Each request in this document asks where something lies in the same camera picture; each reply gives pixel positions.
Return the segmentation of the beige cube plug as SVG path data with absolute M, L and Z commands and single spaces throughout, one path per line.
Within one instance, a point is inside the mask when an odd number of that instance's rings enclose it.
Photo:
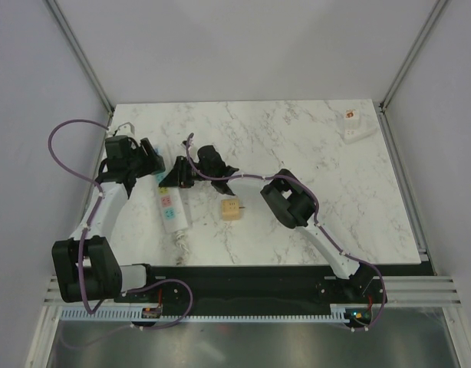
M 237 198 L 223 199 L 221 201 L 222 220 L 227 222 L 240 220 L 244 208 Z

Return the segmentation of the right aluminium corner post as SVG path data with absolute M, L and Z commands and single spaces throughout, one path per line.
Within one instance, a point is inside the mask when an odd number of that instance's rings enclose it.
M 395 74 L 394 79 L 388 87 L 384 98 L 378 103 L 381 113 L 384 113 L 391 104 L 393 98 L 396 96 L 410 69 L 412 68 L 417 58 L 420 56 L 420 52 L 427 44 L 431 34 L 433 33 L 440 19 L 443 17 L 443 14 L 450 3 L 450 0 L 436 0 L 434 2 L 426 20 L 424 21 L 412 45 L 410 46 L 406 57 L 402 61 L 399 70 Z

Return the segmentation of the white power strip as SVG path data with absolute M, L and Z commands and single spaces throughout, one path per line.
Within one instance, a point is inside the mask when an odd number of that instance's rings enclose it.
M 154 150 L 163 157 L 165 169 L 155 175 L 156 197 L 160 207 L 161 219 L 167 233 L 185 231 L 189 227 L 185 207 L 177 187 L 161 187 L 160 183 L 173 168 L 173 157 L 168 146 L 155 145 Z

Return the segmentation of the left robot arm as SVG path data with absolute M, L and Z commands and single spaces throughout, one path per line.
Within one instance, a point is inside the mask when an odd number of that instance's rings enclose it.
M 105 150 L 81 225 L 52 247 L 58 287 L 66 303 L 82 301 L 83 297 L 100 301 L 120 295 L 124 278 L 109 238 L 137 180 L 165 171 L 163 157 L 147 138 L 112 136 L 106 139 Z

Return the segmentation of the aluminium corner post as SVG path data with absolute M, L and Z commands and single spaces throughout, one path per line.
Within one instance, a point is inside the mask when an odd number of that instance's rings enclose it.
M 85 77 L 88 80 L 88 83 L 94 90 L 97 98 L 99 99 L 103 108 L 107 111 L 110 117 L 114 114 L 114 105 L 112 104 L 110 98 L 107 96 L 107 93 L 102 86 L 92 64 L 88 60 L 87 55 L 84 52 L 84 49 L 81 47 L 81 44 L 75 34 L 73 28 L 70 25 L 70 22 L 67 20 L 65 13 L 61 9 L 59 2 L 56 0 L 44 0 L 45 7 L 51 14 L 55 24 L 60 29 L 68 47 L 71 49 L 74 57 L 76 58 L 79 67 L 83 71 Z
M 395 74 L 394 79 L 388 87 L 384 98 L 378 103 L 381 113 L 384 113 L 391 104 L 393 98 L 396 96 L 410 69 L 412 68 L 417 58 L 420 56 L 420 52 L 427 44 L 431 34 L 433 33 L 440 19 L 443 17 L 443 14 L 450 3 L 450 0 L 436 0 L 434 2 L 426 20 L 424 21 L 412 45 L 410 46 L 406 57 L 402 61 L 399 70 Z

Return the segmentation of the white cube plug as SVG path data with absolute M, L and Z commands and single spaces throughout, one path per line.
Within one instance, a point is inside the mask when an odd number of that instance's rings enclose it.
M 361 126 L 361 113 L 358 109 L 346 110 L 342 117 L 344 130 L 357 130 Z

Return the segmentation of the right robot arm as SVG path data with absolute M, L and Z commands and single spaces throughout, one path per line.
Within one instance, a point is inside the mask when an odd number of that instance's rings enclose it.
M 378 277 L 376 293 L 387 297 L 384 279 L 377 266 L 347 253 L 318 218 L 317 196 L 289 170 L 281 169 L 270 176 L 247 174 L 227 165 L 214 146 L 198 150 L 194 162 L 189 152 L 176 157 L 173 168 L 160 181 L 162 188 L 188 189 L 196 182 L 207 181 L 222 195 L 235 196 L 246 182 L 255 184 L 271 213 L 286 228 L 303 234 L 328 262 L 349 301 L 360 301 L 372 292 Z

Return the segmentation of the left aluminium corner post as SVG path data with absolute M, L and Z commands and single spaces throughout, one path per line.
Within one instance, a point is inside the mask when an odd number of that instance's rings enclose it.
M 107 111 L 110 117 L 114 114 L 114 105 L 112 104 L 110 98 L 107 96 L 107 93 L 102 86 L 92 64 L 88 60 L 87 55 L 84 52 L 84 49 L 81 47 L 81 44 L 75 34 L 73 28 L 70 25 L 70 22 L 67 20 L 65 13 L 61 9 L 59 2 L 56 0 L 44 0 L 45 7 L 51 14 L 55 24 L 60 29 L 68 47 L 71 49 L 74 57 L 76 58 L 79 67 L 83 71 L 85 77 L 88 80 L 88 83 L 94 90 L 97 98 L 99 99 L 103 108 Z

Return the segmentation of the aluminium rail frame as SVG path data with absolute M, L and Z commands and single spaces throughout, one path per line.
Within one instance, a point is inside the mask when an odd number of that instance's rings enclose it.
M 27 367 L 457 367 L 454 324 L 460 299 L 453 280 L 421 267 L 383 267 L 387 301 L 333 304 L 370 311 L 348 323 L 131 323 L 63 321 L 51 280 Z M 106 301 L 101 307 L 159 308 Z

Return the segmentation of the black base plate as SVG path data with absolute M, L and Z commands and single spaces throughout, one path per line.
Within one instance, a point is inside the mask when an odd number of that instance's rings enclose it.
M 117 297 L 122 303 L 156 303 L 169 315 L 184 311 L 195 316 L 268 316 L 327 314 L 333 304 L 370 304 L 387 301 L 372 292 L 360 297 L 345 294 L 328 266 L 186 266 L 147 267 L 147 284 L 160 286 Z

